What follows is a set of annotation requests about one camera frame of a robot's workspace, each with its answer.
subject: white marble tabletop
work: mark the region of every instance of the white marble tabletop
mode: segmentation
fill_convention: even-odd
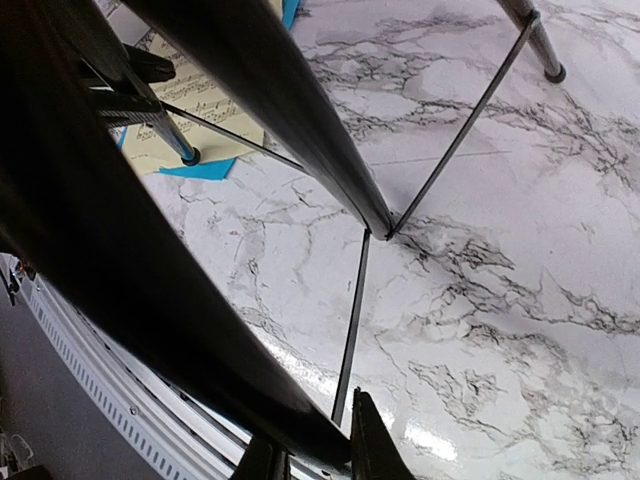
[[[565,83],[526,49],[402,234],[371,245],[351,386],[419,478],[640,477],[640,7],[537,6]],[[307,0],[293,35],[401,212],[517,31],[491,0]],[[361,226],[257,155],[225,182],[145,184],[330,411]]]

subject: rubber foot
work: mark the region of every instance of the rubber foot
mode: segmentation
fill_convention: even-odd
[[[197,148],[193,147],[193,158],[191,160],[185,160],[184,158],[182,158],[182,163],[184,163],[187,167],[193,167],[197,164],[200,163],[200,150],[198,150]]]
[[[547,72],[544,72],[544,76],[551,83],[562,83],[565,78],[567,78],[567,71],[564,69],[564,65],[560,64],[560,73],[558,75],[549,75]]]

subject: gray floor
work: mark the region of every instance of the gray floor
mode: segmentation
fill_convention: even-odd
[[[24,437],[56,480],[160,476],[102,416],[24,303],[0,292],[1,423]]]

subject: yellowed paper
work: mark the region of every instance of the yellowed paper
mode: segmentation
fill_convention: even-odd
[[[282,18],[282,0],[270,0],[270,2],[279,18]],[[155,35],[149,51],[161,57],[170,58],[176,67],[176,77],[173,80],[151,86],[160,100],[262,145],[264,141],[262,127],[229,100],[212,80],[171,47],[160,35]],[[188,120],[175,115],[172,115],[172,118],[191,145],[200,150],[201,163],[226,160],[251,151]],[[184,166],[176,152],[152,129],[144,125],[129,127],[123,152],[138,175],[156,172],[160,168]]]

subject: stool leg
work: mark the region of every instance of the stool leg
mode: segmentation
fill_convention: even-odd
[[[519,30],[522,30],[527,23],[527,18],[534,9],[531,0],[497,0],[502,9],[505,11],[513,23]],[[536,29],[529,38],[529,45],[533,48],[538,60],[544,67],[544,76],[552,83],[562,82],[567,71],[558,60],[556,52],[551,45],[549,35],[544,29],[542,22],[538,24]]]

